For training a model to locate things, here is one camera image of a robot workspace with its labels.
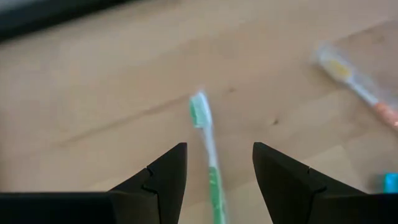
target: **toothbrush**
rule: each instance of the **toothbrush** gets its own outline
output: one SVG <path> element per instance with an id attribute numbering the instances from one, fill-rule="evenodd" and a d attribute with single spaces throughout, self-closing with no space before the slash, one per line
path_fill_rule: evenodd
<path id="1" fill-rule="evenodd" d="M 317 60 L 323 69 L 336 81 L 349 86 L 355 91 L 373 110 L 393 128 L 398 129 L 398 112 L 387 102 L 384 102 L 367 90 L 361 82 L 364 75 L 345 60 L 331 47 L 321 47 L 317 51 Z"/>
<path id="2" fill-rule="evenodd" d="M 204 91 L 199 91 L 195 96 L 191 97 L 190 112 L 194 127 L 201 130 L 208 154 L 213 223 L 226 224 L 225 197 L 221 184 L 216 144 L 213 137 L 213 119 L 211 117 L 210 106 Z"/>

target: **green toothbrush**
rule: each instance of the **green toothbrush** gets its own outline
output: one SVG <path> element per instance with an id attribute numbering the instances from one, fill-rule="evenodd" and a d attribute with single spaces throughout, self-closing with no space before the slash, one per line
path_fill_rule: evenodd
<path id="1" fill-rule="evenodd" d="M 226 224 L 225 197 L 221 184 L 216 144 L 213 137 L 213 119 L 204 91 L 199 91 L 190 100 L 190 111 L 195 128 L 201 129 L 209 160 L 209 182 L 214 224 Z"/>

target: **table surface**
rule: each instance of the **table surface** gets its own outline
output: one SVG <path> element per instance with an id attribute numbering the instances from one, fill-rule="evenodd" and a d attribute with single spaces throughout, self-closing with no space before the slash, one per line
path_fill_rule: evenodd
<path id="1" fill-rule="evenodd" d="M 210 223 L 206 152 L 188 99 L 204 88 L 231 223 L 270 223 L 262 141 L 366 192 L 398 171 L 396 134 L 310 61 L 394 16 L 380 0 L 151 0 L 0 45 L 0 189 L 108 190 L 188 142 L 181 223 Z"/>

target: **blue object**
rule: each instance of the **blue object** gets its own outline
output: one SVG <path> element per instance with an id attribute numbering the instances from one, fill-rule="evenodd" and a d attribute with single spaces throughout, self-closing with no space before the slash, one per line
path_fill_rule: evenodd
<path id="1" fill-rule="evenodd" d="M 384 193 L 398 193 L 398 174 L 388 173 L 384 178 Z"/>

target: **light wood grain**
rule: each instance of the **light wood grain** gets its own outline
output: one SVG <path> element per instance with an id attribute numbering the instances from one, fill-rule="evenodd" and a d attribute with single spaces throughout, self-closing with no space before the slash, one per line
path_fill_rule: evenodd
<path id="1" fill-rule="evenodd" d="M 270 222 L 254 141 L 375 190 L 370 176 L 398 168 L 396 137 L 309 58 L 317 43 L 383 21 L 395 5 L 154 0 L 6 42 L 0 189 L 108 190 L 186 141 L 181 222 L 209 223 L 206 155 L 188 113 L 189 96 L 205 88 L 232 223 Z"/>

